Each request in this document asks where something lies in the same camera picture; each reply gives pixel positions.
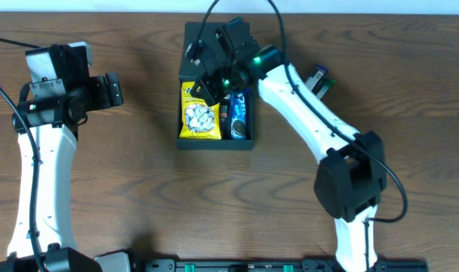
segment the black box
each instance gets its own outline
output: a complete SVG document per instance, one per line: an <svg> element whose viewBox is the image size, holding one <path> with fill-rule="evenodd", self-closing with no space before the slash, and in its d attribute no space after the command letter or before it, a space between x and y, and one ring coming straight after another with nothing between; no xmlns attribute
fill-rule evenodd
<svg viewBox="0 0 459 272"><path fill-rule="evenodd" d="M225 60L226 54L219 45L219 41L216 40L216 29L225 23L206 23L202 33L201 39L205 41L206 45L211 48L214 56L218 60ZM250 32L250 25L244 23L245 31ZM182 82L195 81L198 76L203 74L204 69L201 66L196 66L184 57L184 51L191 41L196 39L198 35L199 27L201 23L188 22L184 29L184 46L183 55L179 71L179 82L180 87ZM176 135L176 146L180 149L186 150L251 150L254 146L254 133L253 133L253 112L254 112L254 97L252 95L246 95L246 129L247 139L246 140L204 140L204 139L181 139L179 134L183 127L182 121L182 109L181 109L181 90L177 90L179 96L179 107L177 114L177 135Z"/></svg>

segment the black base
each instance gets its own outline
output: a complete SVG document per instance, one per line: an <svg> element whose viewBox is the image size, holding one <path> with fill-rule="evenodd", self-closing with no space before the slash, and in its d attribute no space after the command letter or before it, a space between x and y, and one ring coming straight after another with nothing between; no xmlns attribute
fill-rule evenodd
<svg viewBox="0 0 459 272"><path fill-rule="evenodd" d="M303 261L145 261L144 272L341 272L335 259ZM371 272L427 272L425 261L378 261Z"/></svg>

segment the blue snack package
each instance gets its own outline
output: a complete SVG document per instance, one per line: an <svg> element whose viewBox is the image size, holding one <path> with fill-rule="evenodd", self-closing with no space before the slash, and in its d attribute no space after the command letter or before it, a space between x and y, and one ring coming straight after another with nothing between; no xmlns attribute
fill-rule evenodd
<svg viewBox="0 0 459 272"><path fill-rule="evenodd" d="M246 102L242 92L231 92L231 139L246 140Z"/></svg>

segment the snack bag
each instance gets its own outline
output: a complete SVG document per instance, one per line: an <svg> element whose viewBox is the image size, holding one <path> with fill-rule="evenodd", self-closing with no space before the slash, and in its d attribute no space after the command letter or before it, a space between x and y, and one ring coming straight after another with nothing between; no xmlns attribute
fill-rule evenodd
<svg viewBox="0 0 459 272"><path fill-rule="evenodd" d="M221 140L220 104L208 107L203 99L192 97L194 82L181 85L183 128L179 138Z"/></svg>
<svg viewBox="0 0 459 272"><path fill-rule="evenodd" d="M246 140L246 103L243 93L231 92L231 139Z"/></svg>

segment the wood grain surface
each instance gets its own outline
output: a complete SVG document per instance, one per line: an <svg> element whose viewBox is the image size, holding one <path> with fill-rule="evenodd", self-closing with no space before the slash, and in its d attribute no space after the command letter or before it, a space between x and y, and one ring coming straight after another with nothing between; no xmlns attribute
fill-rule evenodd
<svg viewBox="0 0 459 272"><path fill-rule="evenodd" d="M231 14L211 15L226 21ZM244 15L261 45L280 45L274 16ZM313 192L317 164L270 106L257 103L255 148L181 151L176 136L183 26L201 14L0 13L0 37L37 45L87 41L91 75L116 71L123 107L90 113L72 167L72 223L88 256L133 246L179 258L333 255L333 220ZM459 17L285 15L302 78L316 63L337 84L324 102L375 130L408 191L407 218L375 228L387 258L459 271ZM0 85L29 81L24 48L0 43ZM0 98L0 261L14 230L20 158ZM389 181L379 216L401 209Z"/></svg>

